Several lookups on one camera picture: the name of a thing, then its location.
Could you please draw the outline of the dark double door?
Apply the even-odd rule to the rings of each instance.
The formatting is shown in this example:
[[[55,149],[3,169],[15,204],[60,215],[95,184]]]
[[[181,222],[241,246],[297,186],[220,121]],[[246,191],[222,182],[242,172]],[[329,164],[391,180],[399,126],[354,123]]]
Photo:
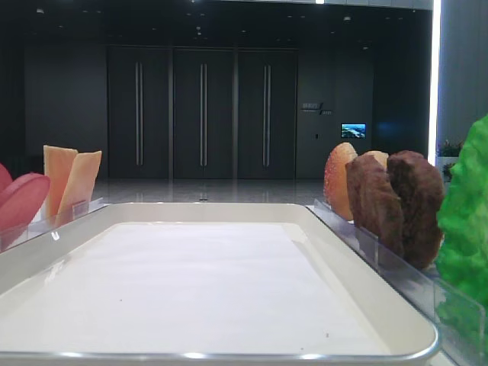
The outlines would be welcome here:
[[[238,178],[294,177],[296,73],[292,51],[238,53]]]
[[[169,176],[169,52],[108,50],[109,175]]]
[[[174,54],[174,176],[233,177],[233,54]]]

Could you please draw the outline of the left dark double door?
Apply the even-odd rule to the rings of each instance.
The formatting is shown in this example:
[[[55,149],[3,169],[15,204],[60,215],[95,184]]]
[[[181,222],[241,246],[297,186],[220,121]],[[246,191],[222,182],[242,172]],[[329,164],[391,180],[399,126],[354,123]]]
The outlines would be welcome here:
[[[109,175],[169,176],[169,52],[108,50]]]

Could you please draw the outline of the potted plant with flowers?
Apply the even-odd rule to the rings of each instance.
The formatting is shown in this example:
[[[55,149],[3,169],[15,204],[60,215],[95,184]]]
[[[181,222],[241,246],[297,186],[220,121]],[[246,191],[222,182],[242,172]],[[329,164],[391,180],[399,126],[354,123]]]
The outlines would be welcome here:
[[[452,179],[451,169],[457,163],[464,142],[450,143],[448,140],[438,145],[436,166],[439,168],[444,181]]]

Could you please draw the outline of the front tomato slice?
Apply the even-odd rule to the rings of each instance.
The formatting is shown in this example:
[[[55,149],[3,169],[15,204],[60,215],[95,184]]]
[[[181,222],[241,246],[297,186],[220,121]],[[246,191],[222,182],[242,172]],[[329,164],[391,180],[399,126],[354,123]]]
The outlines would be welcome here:
[[[15,179],[1,192],[1,231],[29,224],[45,201],[50,178],[29,173]]]

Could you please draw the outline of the bun slice rear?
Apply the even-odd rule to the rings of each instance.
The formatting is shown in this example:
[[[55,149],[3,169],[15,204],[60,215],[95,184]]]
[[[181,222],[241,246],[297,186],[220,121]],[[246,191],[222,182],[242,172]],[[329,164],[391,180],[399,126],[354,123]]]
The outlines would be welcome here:
[[[389,157],[388,153],[377,150],[370,150],[367,151],[365,155],[373,156],[383,166],[384,169],[387,169],[387,159]]]

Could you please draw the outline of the cheese slice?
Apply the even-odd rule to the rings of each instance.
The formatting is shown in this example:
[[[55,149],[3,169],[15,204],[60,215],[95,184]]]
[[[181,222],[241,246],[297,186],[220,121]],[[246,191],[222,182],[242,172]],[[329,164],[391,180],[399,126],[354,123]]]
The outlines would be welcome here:
[[[45,217],[58,214],[72,164],[78,154],[77,149],[43,146],[44,174],[50,179],[50,189],[45,202]]]
[[[101,157],[101,150],[82,152],[75,157],[58,214],[79,202],[91,201]]]

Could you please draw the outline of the right cheese slice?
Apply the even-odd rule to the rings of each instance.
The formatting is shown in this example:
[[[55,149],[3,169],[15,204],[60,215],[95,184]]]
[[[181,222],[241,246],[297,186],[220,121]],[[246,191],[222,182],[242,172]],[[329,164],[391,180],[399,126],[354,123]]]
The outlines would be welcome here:
[[[75,157],[58,214],[79,202],[91,201],[101,157],[101,150],[82,152]]]

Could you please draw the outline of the middle dark double door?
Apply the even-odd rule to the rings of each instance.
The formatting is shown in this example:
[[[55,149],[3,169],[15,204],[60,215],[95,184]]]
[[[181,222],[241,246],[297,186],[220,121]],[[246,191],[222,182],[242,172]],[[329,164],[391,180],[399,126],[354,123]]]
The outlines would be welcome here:
[[[233,177],[233,54],[174,54],[174,176]]]

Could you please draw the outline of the left brown meat patty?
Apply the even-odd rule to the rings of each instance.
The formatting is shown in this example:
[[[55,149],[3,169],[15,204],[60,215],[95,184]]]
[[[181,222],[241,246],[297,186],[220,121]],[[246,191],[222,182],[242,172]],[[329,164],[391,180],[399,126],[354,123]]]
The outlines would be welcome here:
[[[374,234],[382,245],[402,257],[403,211],[387,170],[370,153],[354,158],[345,169],[355,226]]]

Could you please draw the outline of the clear acrylic rack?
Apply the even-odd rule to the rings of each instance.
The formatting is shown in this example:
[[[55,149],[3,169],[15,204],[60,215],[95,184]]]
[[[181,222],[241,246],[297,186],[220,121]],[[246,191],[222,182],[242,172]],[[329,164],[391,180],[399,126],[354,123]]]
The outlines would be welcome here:
[[[94,201],[83,201],[74,204],[71,208],[51,217],[45,217],[45,207],[41,207],[29,224],[15,226],[1,231],[1,252],[18,246],[29,239],[43,235],[44,233],[56,232],[62,225],[71,223],[73,220],[77,220],[80,217],[102,208],[104,205],[104,198],[100,197]]]
[[[481,304],[443,281],[434,265],[422,271],[415,269],[382,246],[376,236],[341,218],[326,202],[316,199],[313,212],[438,327],[444,360],[434,364],[487,364],[487,314]]]

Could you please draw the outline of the clear acrylic rack right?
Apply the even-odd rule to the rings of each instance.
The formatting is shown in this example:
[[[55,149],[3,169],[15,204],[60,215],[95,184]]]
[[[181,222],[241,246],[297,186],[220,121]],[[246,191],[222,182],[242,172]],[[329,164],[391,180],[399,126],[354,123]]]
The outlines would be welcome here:
[[[341,218],[326,202],[316,199],[313,212],[438,327],[444,360],[434,364],[487,364],[487,314],[481,304],[443,281],[434,265],[422,271],[415,269],[382,246],[376,236]]]

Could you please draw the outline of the green lettuce leaf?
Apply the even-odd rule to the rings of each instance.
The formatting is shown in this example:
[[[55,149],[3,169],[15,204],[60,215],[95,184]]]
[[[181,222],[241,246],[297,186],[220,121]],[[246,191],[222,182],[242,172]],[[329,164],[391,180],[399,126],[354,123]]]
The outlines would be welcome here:
[[[437,213],[443,281],[487,310],[487,117],[470,128]]]

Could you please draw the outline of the white rectangular serving tray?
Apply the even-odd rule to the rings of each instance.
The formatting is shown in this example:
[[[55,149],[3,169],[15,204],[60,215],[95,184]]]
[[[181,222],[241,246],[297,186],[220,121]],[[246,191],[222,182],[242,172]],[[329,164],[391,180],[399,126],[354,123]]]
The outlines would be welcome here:
[[[1,297],[51,268],[105,230],[125,223],[295,224],[319,272],[335,279],[387,347],[385,355],[4,352],[3,365],[427,365],[439,352],[434,323],[395,291],[311,209],[296,204],[110,204],[8,249],[1,255]]]

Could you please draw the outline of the small wall display screen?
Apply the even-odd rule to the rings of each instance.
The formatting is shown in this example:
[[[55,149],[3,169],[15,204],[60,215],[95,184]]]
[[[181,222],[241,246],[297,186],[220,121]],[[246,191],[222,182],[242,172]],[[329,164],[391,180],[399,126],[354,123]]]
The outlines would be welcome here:
[[[366,137],[365,124],[342,124],[341,138],[347,139],[364,139]]]

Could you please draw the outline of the brown meat patty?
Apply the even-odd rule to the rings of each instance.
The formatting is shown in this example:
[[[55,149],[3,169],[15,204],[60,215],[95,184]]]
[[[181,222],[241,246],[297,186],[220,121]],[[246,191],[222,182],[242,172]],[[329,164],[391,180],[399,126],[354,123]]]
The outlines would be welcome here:
[[[403,258],[425,269],[435,260],[443,239],[437,213],[445,197],[440,171],[418,152],[403,150],[389,156],[387,172],[403,211]]]
[[[403,211],[387,170],[370,153],[354,158],[345,169],[355,226],[374,234],[382,245],[402,257]]]

